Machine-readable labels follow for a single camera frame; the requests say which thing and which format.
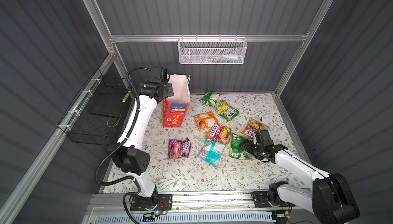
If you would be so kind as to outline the orange Fox's candy bag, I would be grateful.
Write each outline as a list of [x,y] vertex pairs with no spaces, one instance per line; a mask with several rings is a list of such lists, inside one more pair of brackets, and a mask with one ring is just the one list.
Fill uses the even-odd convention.
[[247,137],[248,139],[251,139],[252,141],[255,140],[255,133],[258,130],[268,130],[269,127],[265,124],[263,124],[261,121],[255,120],[255,119],[250,119],[248,124],[246,125],[245,129],[242,131],[242,134]]

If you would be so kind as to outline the red and white paper bag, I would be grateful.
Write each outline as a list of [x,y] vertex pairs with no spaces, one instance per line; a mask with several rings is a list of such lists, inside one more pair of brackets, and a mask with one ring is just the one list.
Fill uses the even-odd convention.
[[163,101],[163,127],[180,128],[190,106],[190,75],[173,74],[169,84],[172,85],[173,96]]

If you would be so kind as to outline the pink yellow Fox's candy bag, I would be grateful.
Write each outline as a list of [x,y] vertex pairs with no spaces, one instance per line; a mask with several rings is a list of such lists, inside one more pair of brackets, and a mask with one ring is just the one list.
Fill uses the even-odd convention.
[[215,123],[205,136],[205,143],[219,142],[228,145],[231,140],[232,130],[229,127]]

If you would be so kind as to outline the green yellow Fox's candy bag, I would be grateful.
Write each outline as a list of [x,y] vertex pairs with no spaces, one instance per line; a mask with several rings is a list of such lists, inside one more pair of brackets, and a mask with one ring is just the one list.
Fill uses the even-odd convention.
[[233,120],[236,116],[239,115],[239,110],[230,106],[224,100],[221,100],[219,105],[216,108],[216,111],[219,116],[223,117],[226,121]]

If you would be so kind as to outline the purple Fox's candy bag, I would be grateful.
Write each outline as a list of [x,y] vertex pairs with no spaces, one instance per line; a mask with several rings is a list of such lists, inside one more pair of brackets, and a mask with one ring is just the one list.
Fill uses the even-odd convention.
[[168,143],[168,160],[178,159],[190,155],[192,143],[189,138],[185,140],[169,139]]

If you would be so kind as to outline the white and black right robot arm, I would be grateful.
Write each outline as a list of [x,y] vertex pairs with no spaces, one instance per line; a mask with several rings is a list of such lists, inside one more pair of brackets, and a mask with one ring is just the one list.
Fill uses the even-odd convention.
[[257,208],[295,205],[313,213],[322,224],[345,224],[360,217],[344,176],[320,170],[292,154],[284,145],[275,145],[267,130],[258,130],[255,139],[244,139],[240,148],[263,163],[273,163],[288,170],[306,185],[299,188],[287,181],[271,184],[266,195],[253,193]]

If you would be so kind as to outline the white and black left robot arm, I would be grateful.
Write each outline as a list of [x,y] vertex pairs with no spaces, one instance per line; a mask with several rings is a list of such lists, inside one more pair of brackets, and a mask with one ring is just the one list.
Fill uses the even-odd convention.
[[143,138],[149,119],[157,104],[167,97],[174,95],[172,84],[140,85],[134,90],[135,102],[125,129],[120,136],[116,147],[110,148],[110,156],[114,164],[126,173],[126,176],[106,182],[106,186],[115,185],[125,180],[132,181],[139,198],[135,202],[140,206],[151,209],[157,205],[157,186],[152,182],[148,173],[150,155],[143,151]]

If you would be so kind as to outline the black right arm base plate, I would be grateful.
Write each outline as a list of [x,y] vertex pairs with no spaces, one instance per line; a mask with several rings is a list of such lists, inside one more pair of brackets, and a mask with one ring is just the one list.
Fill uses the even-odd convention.
[[251,193],[254,205],[256,208],[268,207],[289,207],[295,205],[290,202],[284,202],[279,199],[278,195],[270,191],[254,191]]

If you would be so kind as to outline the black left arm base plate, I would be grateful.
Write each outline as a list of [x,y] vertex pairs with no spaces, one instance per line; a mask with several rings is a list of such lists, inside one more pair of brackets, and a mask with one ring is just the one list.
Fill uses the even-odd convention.
[[153,194],[151,197],[133,195],[129,200],[131,211],[169,211],[172,209],[172,194]]

